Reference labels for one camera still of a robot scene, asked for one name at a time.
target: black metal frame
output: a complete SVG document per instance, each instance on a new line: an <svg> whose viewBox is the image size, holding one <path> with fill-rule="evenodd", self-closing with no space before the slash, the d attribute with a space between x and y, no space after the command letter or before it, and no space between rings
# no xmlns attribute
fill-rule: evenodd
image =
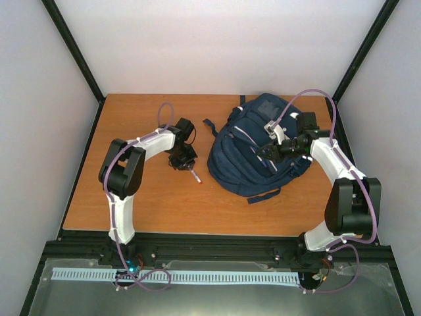
<svg viewBox="0 0 421 316"><path fill-rule="evenodd" d="M105 98L54 0L42 0L42 2L99 103L95 121L86 144L70 198L68 200L68 205L63 218L64 222L92 141L93 134L104 106ZM357 51L353 62L349 66L348 71L345 73L345 76L337 87L334 94L334 101L336 104L341 99L398 2L399 0L385 1L360 49ZM244 96L240 96L240 103L243 103L244 101ZM332 106L327 100L326 105L332 117ZM343 152L353 162L351 148L349 147L339 112L335 127L335 136ZM109 246L107 245L109 240L107 232L63 230L62 224L57 240L47 242L45 245L34 279L30 289L28 290L28 295L26 296L21 316L29 314L45 261L48 258L86 258L103 261L107 260L107 256L105 254L105 252L108 251L107 249ZM142 245L142 252L146 261L145 264L152 266L159 266L162 263L168 263L173 259L184 259L209 261L255 261L279 268L291 268L286 261L284 262L282 259L276 259L276 254L278 253L277 251L285 251L288 249L292 250L297 246L296 238L155 233L136 233L134 242ZM381 246L378 243L371 245L355 244L355 246L358 249L361 262L382 262L389 265L404 312L406 315L414 315L391 248L389 246ZM343 250L336 253L335 259L338 262L355 262L354 253L351 250Z"/></svg>

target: brown table surface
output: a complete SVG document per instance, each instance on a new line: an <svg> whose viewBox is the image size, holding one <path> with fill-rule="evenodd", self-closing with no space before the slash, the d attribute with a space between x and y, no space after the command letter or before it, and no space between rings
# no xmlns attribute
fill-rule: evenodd
<svg viewBox="0 0 421 316"><path fill-rule="evenodd" d="M331 185L315 161L301 177L284 186L281 193L248 205L244 197L223 189L207 170L207 157L214 141L203 119L211 119L219 130L238 95L139 95L107 96L76 191L64 222L68 230L108 230L109 207L98 172L115 138L134 139L157 127L157 110L162 102L175 107L175 124L180 117L193 122L197 137L196 173L175 171L168 166L168 154L160 153L145 163L143 180L134 199L134 227L140 232L177 232L241 235L295 236L323 221ZM321 128L331 122L323 97L303 96L294 105L316 113ZM169 117L162 110L162 121Z"/></svg>

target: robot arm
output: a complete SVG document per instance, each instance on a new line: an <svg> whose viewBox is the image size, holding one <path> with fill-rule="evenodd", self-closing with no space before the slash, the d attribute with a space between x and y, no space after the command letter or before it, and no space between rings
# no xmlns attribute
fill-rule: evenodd
<svg viewBox="0 0 421 316"><path fill-rule="evenodd" d="M346 158L336 140L333 140L333 145L331 145L330 131L319 129L316 115L314 113L298 115L299 136L292 139L287 139L279 126L270 129L271 126L268 124L267 127L268 133L275 140L261 147L257 155L280 163L286 157L300 155L306 157L310 154L320 163L332 184L332 191L324 212L324 221L301 236L303 251L325 251L328 245L338 239L343 240L346 236L370 233L372 218L354 174L362 180L367 189L376 218L378 218L380 207L380 182L377 178L367 178L360 172Z"/></svg>
<svg viewBox="0 0 421 316"><path fill-rule="evenodd" d="M148 137L137 138L138 143L133 145L121 156L121 161L126 166L116 164L112 167L107 182L107 188L115 201L114 218L118 228L118 241L127 244L134 236L133 227L133 198L140 187L143 166L146 160L163 151L170 154L169 164L178 170L192 170L196 152L191 144L185 141L189 138L194 125L184 118L181 118L176 126L169 126L167 130L158 128L155 133ZM105 173L117 153L134 140L113 140L105 157L104 163L99 172L99 181L104 182ZM110 216L112 210L112 199L107 195L110 205ZM109 236L115 240L113 227Z"/></svg>

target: navy blue backpack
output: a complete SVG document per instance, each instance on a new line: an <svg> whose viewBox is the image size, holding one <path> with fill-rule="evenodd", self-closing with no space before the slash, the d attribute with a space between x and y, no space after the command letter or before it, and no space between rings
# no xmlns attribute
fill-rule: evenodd
<svg viewBox="0 0 421 316"><path fill-rule="evenodd" d="M273 142L264 126L275 121L287 104L276 95L264 93L235 107L219 133L209 119L203 121L216 137L207 163L210 174L228 191L250 197L249 204L278 195L282 186L301 176L311 164L304 157L274 163L256 155L258 148ZM289 138L298 136L294 113L301 111L291 105L280 122Z"/></svg>

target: wall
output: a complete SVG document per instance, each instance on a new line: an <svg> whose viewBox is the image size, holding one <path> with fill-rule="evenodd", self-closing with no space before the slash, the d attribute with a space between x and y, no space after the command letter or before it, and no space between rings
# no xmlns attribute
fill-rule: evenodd
<svg viewBox="0 0 421 316"><path fill-rule="evenodd" d="M18 315L97 103L41 1L3 1L0 42L0 314Z"/></svg>
<svg viewBox="0 0 421 316"><path fill-rule="evenodd" d="M104 93L333 93L384 0L58 0Z"/></svg>
<svg viewBox="0 0 421 316"><path fill-rule="evenodd" d="M357 165L382 182L380 240L421 315L421 2L401 1L339 103Z"/></svg>

